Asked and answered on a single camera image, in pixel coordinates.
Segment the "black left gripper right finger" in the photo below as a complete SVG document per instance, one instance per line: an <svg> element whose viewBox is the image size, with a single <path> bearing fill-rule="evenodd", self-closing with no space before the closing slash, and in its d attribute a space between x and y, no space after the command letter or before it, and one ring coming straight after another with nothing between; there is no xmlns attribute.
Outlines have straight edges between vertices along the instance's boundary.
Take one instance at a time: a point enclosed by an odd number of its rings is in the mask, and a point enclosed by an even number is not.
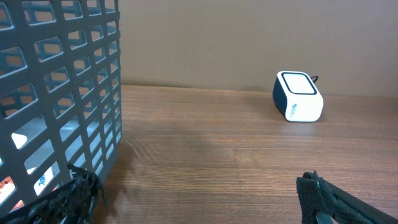
<svg viewBox="0 0 398 224"><path fill-rule="evenodd" d="M397 219L354 197L314 172L297 177L302 224L389 224Z"/></svg>

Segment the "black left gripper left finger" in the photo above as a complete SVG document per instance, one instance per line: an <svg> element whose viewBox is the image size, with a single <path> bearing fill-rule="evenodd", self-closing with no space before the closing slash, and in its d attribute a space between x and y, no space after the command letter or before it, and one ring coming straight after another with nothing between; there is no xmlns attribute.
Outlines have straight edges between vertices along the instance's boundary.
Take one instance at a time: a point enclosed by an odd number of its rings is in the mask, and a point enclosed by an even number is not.
<svg viewBox="0 0 398 224"><path fill-rule="evenodd" d="M5 224L91 223L103 192L100 177L69 163L73 179L47 195L1 218Z"/></svg>

